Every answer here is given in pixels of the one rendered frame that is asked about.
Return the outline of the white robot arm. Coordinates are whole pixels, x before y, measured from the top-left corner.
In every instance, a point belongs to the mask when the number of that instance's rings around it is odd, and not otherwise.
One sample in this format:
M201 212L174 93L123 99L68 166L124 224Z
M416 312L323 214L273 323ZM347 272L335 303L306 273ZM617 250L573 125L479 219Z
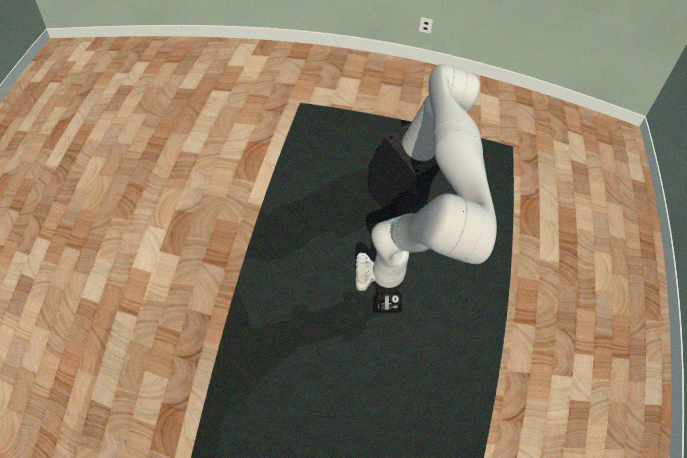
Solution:
M442 194L416 214L376 224L371 232L377 252L375 262L366 253L356 258L356 288L360 291L372 281L386 288L398 286L406 273L409 252L432 249L462 262L481 264L493 251L496 215L480 132L468 115L479 95L479 79L439 64L430 73L428 91L402 145L418 161L428 161L435 155L458 196Z

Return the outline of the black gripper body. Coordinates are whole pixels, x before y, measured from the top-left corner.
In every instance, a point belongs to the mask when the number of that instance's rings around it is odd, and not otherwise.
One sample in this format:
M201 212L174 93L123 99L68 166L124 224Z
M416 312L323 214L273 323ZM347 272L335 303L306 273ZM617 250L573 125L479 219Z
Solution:
M383 291L383 295L382 295L382 292L381 292L381 296L382 296L383 299L385 299L385 295L389 295L389 299L391 299L392 293L395 292L396 290L398 290L398 289L401 287L403 281L402 281L398 286L395 286L395 287L392 287L392 288L383 287L383 286L379 285L376 281L372 281L372 283L373 283L374 287L375 287L377 290Z

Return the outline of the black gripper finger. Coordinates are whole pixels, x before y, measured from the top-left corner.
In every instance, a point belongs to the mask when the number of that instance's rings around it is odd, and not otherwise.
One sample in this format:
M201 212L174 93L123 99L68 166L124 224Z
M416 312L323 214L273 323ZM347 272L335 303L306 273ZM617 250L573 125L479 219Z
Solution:
M378 291L378 293L379 293L378 294L378 300L379 300L378 308L380 310L392 310L392 305L390 303L390 300L392 299L392 297L391 297L391 299L389 299L389 295L385 295L385 299L382 299L381 292Z

